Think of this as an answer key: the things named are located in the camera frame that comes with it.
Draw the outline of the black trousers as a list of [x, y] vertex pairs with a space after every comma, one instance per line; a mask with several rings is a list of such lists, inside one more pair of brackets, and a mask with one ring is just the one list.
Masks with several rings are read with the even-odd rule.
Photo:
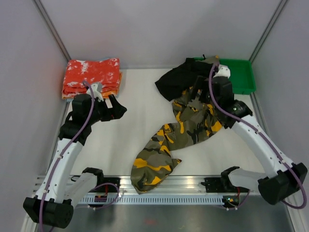
[[192, 87], [199, 76], [207, 77], [213, 63], [206, 63], [194, 58], [186, 58], [185, 62], [165, 73], [155, 82], [159, 93], [168, 101], [176, 99], [182, 92]]

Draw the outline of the camouflage yellow green trousers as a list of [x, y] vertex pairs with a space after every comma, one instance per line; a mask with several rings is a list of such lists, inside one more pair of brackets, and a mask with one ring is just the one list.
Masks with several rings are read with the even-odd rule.
[[[195, 59], [219, 65], [219, 61], [211, 57]], [[181, 163], [181, 159], [171, 156], [172, 151], [201, 143], [222, 128], [209, 105], [201, 109], [190, 106], [190, 88], [169, 101], [176, 122], [164, 124], [134, 160], [130, 180], [138, 194], [156, 188]]]

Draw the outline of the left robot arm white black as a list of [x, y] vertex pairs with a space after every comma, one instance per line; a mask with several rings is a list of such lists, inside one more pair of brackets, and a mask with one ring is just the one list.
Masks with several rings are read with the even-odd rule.
[[40, 226], [66, 228], [73, 216], [76, 205], [89, 192], [106, 190], [101, 169], [87, 167], [79, 178], [68, 188], [67, 182], [73, 165], [97, 122], [120, 119], [127, 109], [114, 95], [108, 96], [112, 106], [104, 99], [92, 94], [80, 94], [72, 101], [72, 111], [61, 126], [56, 153], [52, 164], [33, 197], [26, 197], [23, 208]]

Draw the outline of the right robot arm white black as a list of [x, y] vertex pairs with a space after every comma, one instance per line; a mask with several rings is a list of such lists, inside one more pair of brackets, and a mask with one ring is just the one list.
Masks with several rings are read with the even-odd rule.
[[214, 113], [226, 129], [233, 130], [256, 156], [263, 173], [233, 166], [221, 173], [220, 186], [225, 191], [236, 187], [257, 191], [271, 205], [284, 202], [298, 191], [302, 193], [302, 209], [307, 204], [303, 187], [308, 173], [303, 163], [296, 164], [271, 141], [263, 131], [253, 112], [243, 101], [236, 100], [232, 83], [227, 77], [206, 78], [198, 76], [192, 89], [192, 98], [214, 107]]

